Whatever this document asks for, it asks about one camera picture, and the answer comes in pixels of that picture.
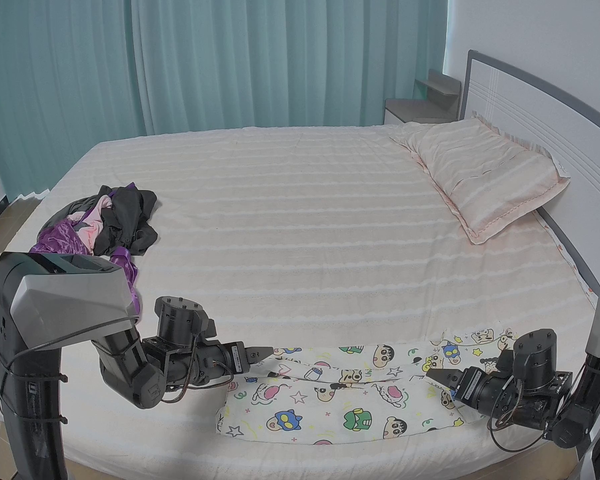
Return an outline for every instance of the white headboard panel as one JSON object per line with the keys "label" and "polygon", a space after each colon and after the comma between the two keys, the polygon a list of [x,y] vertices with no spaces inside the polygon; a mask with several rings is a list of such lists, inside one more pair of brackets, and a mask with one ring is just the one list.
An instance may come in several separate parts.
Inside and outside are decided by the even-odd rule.
{"label": "white headboard panel", "polygon": [[471,50],[460,116],[473,111],[501,132],[544,146],[567,169],[571,183],[541,213],[599,292],[600,113],[526,71]]}

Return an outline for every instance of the pillow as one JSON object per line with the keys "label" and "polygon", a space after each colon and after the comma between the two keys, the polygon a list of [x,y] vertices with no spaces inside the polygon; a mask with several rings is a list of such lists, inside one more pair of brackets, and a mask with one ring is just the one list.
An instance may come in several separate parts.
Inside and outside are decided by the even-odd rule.
{"label": "pillow", "polygon": [[479,117],[437,125],[408,123],[392,137],[431,176],[474,244],[551,200],[569,183],[563,167],[540,146]]}

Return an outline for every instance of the black garment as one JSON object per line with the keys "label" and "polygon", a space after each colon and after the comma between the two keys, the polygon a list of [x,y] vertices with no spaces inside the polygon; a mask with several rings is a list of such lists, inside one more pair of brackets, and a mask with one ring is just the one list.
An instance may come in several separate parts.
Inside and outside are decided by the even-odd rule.
{"label": "black garment", "polygon": [[102,196],[112,192],[115,193],[111,197],[111,208],[103,208],[100,212],[104,227],[96,238],[93,253],[96,256],[111,256],[116,247],[122,246],[129,249],[132,255],[142,256],[158,239],[158,233],[147,223],[157,201],[151,190],[138,190],[135,187],[112,189],[103,185],[96,195],[78,199],[56,212],[42,226],[38,236],[44,229],[55,226],[72,213],[88,212]]}

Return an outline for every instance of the curtain fold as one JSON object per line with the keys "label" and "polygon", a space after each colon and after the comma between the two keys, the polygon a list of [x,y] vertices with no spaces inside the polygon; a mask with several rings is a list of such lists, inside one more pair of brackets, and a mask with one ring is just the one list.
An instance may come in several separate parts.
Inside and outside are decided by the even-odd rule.
{"label": "curtain fold", "polygon": [[130,0],[0,0],[0,176],[53,187],[92,146],[143,135]]}
{"label": "curtain fold", "polygon": [[447,0],[0,0],[0,176],[13,199],[105,140],[380,124],[446,24]]}
{"label": "curtain fold", "polygon": [[131,0],[156,134],[372,125],[442,69],[447,0]]}

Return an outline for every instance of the tiled floor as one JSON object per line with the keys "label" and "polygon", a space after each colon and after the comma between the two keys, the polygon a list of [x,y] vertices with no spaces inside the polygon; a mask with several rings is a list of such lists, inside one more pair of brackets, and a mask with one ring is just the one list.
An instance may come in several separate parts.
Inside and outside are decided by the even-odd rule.
{"label": "tiled floor", "polygon": [[[38,205],[35,199],[19,200],[10,205],[0,217],[0,253],[7,247],[16,231]],[[567,478],[576,464],[575,452],[561,450],[554,444],[516,455],[457,480],[559,480]],[[116,480],[106,475],[68,461],[67,468],[76,480]],[[0,423],[0,479],[8,480],[15,472],[15,464],[4,425]]]}

